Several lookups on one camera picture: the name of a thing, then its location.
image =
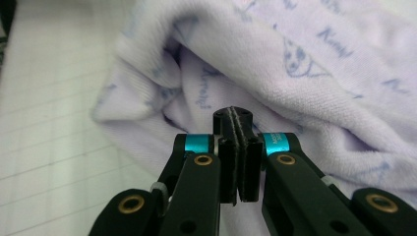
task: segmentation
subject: white fabric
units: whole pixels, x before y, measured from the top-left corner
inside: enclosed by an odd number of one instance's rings
[[[139,1],[92,117],[159,174],[176,134],[240,106],[295,133],[348,197],[372,186],[417,207],[415,38],[370,0]],[[268,234],[260,207],[224,206],[230,233]]]

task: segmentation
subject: blue label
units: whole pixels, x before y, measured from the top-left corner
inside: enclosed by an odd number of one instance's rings
[[[283,133],[263,133],[267,156],[277,151],[289,151],[289,142]]]
[[[187,135],[185,138],[185,151],[195,153],[209,152],[209,135]]]

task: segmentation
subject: cloth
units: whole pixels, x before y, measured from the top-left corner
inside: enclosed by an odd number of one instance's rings
[[[374,1],[139,1],[92,117],[158,175],[176,134],[243,107],[261,132],[295,133],[347,197],[417,207],[415,38]],[[222,211],[231,235],[268,235],[261,201]]]

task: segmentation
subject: white tabletop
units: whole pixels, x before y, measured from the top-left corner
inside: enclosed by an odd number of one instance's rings
[[[133,2],[19,1],[0,84],[0,235],[87,235],[114,195],[156,180],[89,118]],[[417,25],[417,1],[382,2]]]

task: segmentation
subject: white grid surface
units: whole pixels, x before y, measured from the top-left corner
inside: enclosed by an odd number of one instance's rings
[[[156,176],[89,118],[134,0],[19,1],[0,84],[0,235],[87,235]]]

